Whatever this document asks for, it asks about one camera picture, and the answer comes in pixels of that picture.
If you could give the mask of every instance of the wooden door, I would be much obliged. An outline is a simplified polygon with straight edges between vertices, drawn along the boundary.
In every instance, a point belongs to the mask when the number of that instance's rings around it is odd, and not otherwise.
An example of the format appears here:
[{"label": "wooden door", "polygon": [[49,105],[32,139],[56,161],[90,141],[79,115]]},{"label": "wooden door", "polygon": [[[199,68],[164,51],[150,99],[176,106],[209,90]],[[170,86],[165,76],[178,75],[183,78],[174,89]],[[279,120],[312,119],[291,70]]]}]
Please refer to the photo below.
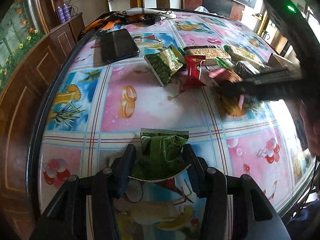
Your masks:
[{"label": "wooden door", "polygon": [[15,68],[0,94],[0,208],[24,240],[35,220],[26,196],[26,158],[37,111],[62,62],[46,35]]}]

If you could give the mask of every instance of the plastic tablecloth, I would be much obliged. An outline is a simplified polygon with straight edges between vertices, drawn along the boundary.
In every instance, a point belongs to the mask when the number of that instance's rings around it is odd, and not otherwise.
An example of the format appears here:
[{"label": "plastic tablecloth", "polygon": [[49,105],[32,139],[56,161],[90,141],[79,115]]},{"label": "plastic tablecloth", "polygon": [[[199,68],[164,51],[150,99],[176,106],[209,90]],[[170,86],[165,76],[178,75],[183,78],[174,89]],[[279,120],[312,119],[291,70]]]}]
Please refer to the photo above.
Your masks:
[{"label": "plastic tablecloth", "polygon": [[[41,212],[70,174],[94,175],[121,156],[128,143],[140,151],[141,128],[188,130],[188,143],[197,156],[226,175],[250,174],[277,212],[284,211],[305,185],[313,161],[303,150],[306,138],[294,102],[263,102],[257,111],[229,116],[210,86],[182,91],[178,72],[161,87],[143,59],[170,44],[231,44],[264,63],[273,50],[237,20],[175,13],[176,19],[153,26],[115,26],[113,30],[130,32],[140,48],[137,57],[105,65],[97,37],[82,48],[47,118],[39,160]],[[135,98],[127,108],[124,92]],[[181,202],[177,188],[193,203],[176,205]],[[87,234],[93,239],[91,198],[87,200]],[[126,197],[114,203],[122,239],[198,239],[205,199],[192,192],[186,172],[161,185],[131,181]],[[228,204],[226,239],[232,231],[231,196]]]}]

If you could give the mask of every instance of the spray can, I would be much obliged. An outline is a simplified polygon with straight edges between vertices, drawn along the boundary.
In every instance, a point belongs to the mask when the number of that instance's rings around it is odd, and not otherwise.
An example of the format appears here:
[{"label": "spray can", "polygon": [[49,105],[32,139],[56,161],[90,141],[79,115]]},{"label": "spray can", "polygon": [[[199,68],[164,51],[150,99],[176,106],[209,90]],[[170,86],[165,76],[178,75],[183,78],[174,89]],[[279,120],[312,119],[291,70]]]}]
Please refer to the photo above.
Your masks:
[{"label": "spray can", "polygon": [[64,17],[63,10],[60,6],[58,6],[58,8],[57,8],[57,14],[58,14],[60,23],[66,22],[66,18]]},{"label": "spray can", "polygon": [[63,7],[62,7],[62,10],[63,10],[63,14],[64,14],[64,17],[66,19],[66,21],[70,20],[71,19],[71,16],[70,16],[70,12],[69,12],[69,7],[68,5],[66,5],[65,3],[63,4]]}]

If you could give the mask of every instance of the tablecloth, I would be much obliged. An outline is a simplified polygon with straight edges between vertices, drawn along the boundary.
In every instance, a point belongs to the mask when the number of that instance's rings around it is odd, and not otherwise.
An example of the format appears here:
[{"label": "tablecloth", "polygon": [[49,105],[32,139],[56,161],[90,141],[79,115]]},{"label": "tablecloth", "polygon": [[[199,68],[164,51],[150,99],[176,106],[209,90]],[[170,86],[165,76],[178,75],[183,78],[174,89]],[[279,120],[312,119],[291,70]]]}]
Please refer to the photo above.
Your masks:
[{"label": "tablecloth", "polygon": [[[39,160],[39,204],[43,212],[70,176],[94,175],[121,156],[128,143],[140,151],[140,129],[188,130],[197,156],[223,173],[250,174],[279,212],[310,175],[312,160],[303,124],[283,100],[263,102],[241,117],[225,113],[210,87],[181,91],[178,72],[161,87],[143,59],[173,44],[232,44],[266,63],[273,52],[267,43],[237,20],[176,12],[174,20],[126,28],[140,48],[137,57],[105,65],[100,40],[92,37],[64,77],[47,118]],[[123,109],[123,92],[135,98]],[[130,182],[125,198],[115,201],[122,239],[198,239],[205,199],[190,189],[187,173],[168,185]],[[193,203],[175,205],[183,188]],[[228,230],[232,231],[232,197],[228,197]],[[87,201],[87,234],[92,239],[91,198]]]}]

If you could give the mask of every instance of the wire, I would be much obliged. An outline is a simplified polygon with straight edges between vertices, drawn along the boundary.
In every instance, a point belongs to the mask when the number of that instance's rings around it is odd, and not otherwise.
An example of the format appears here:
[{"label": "wire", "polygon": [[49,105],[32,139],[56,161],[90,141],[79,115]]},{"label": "wire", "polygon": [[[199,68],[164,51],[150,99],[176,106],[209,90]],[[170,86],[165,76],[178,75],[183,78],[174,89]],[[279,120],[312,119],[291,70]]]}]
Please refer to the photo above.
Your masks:
[{"label": "wire", "polygon": [[68,7],[71,7],[71,13],[70,14],[72,14],[72,10],[73,10],[72,16],[75,16],[75,15],[78,14],[79,8],[77,6],[68,4]]},{"label": "wire", "polygon": [[308,192],[308,194],[305,196],[305,200],[303,201],[303,204],[300,206],[299,210],[297,211],[297,214],[299,214],[299,213],[301,212],[301,210],[303,209],[303,206],[304,206],[305,203],[307,202],[307,199],[308,199],[308,197],[309,197],[309,195],[310,195],[310,192],[311,192],[311,190],[313,189],[313,182],[314,182],[315,175],[316,175],[317,162],[318,162],[318,160],[316,159],[316,161],[315,161],[315,167],[314,167],[313,175],[312,175],[312,179],[311,179],[311,184],[310,184],[309,192]]}]

